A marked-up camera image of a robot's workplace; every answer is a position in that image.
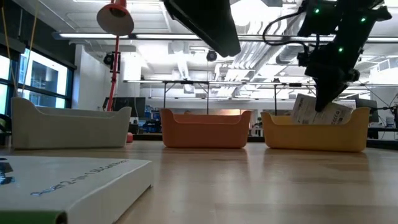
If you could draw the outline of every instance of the red lamp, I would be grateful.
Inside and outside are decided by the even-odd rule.
[[[134,21],[126,9],[126,0],[112,0],[97,14],[99,26],[108,34],[124,36],[131,34]]]

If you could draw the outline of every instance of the wooden table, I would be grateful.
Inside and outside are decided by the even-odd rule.
[[[154,161],[155,184],[118,223],[397,223],[398,153],[266,149],[17,151],[14,155]]]

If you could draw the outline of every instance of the yellow bin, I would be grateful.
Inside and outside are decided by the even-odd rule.
[[[358,108],[341,125],[294,124],[290,116],[263,112],[262,126],[267,146],[275,149],[361,152],[368,138],[369,108]]]

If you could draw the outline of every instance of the ceiling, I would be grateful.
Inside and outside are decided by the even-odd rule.
[[[34,13],[36,1],[14,1],[21,5],[24,9]],[[130,10],[134,19],[135,33],[190,33],[190,31],[182,26],[179,22],[171,19],[162,2],[154,3],[154,1],[150,1],[150,4],[148,2],[145,4],[140,3],[146,2],[146,0],[136,0],[134,2],[135,4],[129,4],[127,8]],[[239,3],[239,0],[231,0],[231,3],[235,2]],[[96,21],[96,13],[104,5],[105,2],[103,0],[39,0],[38,17],[60,32],[103,32]],[[295,4],[284,4],[283,8],[279,11],[275,11],[273,9],[257,9],[257,17],[253,15],[255,14],[253,12],[254,9],[247,10],[247,12],[250,13],[243,15],[243,17],[251,16],[252,18],[261,19],[262,21],[250,21],[250,24],[247,26],[236,26],[237,32],[240,34],[259,34],[260,32],[258,29],[263,29],[263,25],[267,24],[267,21],[274,20],[281,14],[295,12],[297,7]],[[371,33],[372,36],[398,36],[398,9],[393,8],[390,11],[393,14],[393,19],[376,23]],[[120,44],[121,46],[134,45],[137,47],[137,53],[141,55],[143,61],[142,74],[151,76],[155,74],[170,75],[173,70],[180,69],[178,66],[178,61],[180,58],[173,53],[170,54],[170,43],[171,41],[123,40]],[[103,46],[114,45],[115,42],[112,40],[92,40],[84,41],[82,44],[86,45],[86,49],[97,49],[97,46],[102,48]],[[192,46],[207,47],[204,42],[197,41],[185,42],[185,44],[188,46],[188,48]],[[284,65],[283,67],[281,65],[275,65],[275,60],[270,62],[270,58],[273,56],[273,54],[281,49],[269,48],[269,46],[265,46],[263,43],[256,43],[256,45],[241,43],[241,45],[242,49],[246,49],[247,51],[241,52],[241,54],[237,55],[236,58],[221,58],[219,56],[218,60],[213,63],[207,62],[206,51],[196,51],[194,54],[192,54],[192,51],[189,50],[185,59],[187,68],[189,70],[215,72],[217,64],[233,64],[235,68],[238,68],[239,66],[236,64],[236,62],[241,62],[240,65],[249,65],[249,61],[251,60],[250,62],[252,62],[253,65],[256,64],[256,66],[253,66],[250,69],[255,70],[255,72],[248,72],[248,76],[250,76],[250,79],[253,79],[253,77],[257,75],[258,79],[256,82],[264,81],[264,77],[268,79],[274,78],[274,76],[278,77],[280,72],[284,74],[282,78],[287,82],[289,81],[289,77],[291,77],[291,80],[300,80],[301,82],[306,82],[309,80],[303,75],[305,69],[294,65],[297,62],[293,62],[292,65],[289,66]],[[376,65],[378,61],[381,61],[381,59],[384,60],[385,55],[398,55],[398,45],[366,45],[364,53],[368,56],[364,57],[364,60],[359,62],[358,66],[361,67],[362,73],[369,73],[369,68]],[[98,52],[95,50],[93,52],[93,55],[97,55],[98,60],[102,60],[104,54],[105,52]]]

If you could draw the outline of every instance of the white bin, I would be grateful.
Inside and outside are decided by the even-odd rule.
[[[131,108],[118,112],[36,107],[21,97],[12,106],[12,144],[16,149],[123,147]]]

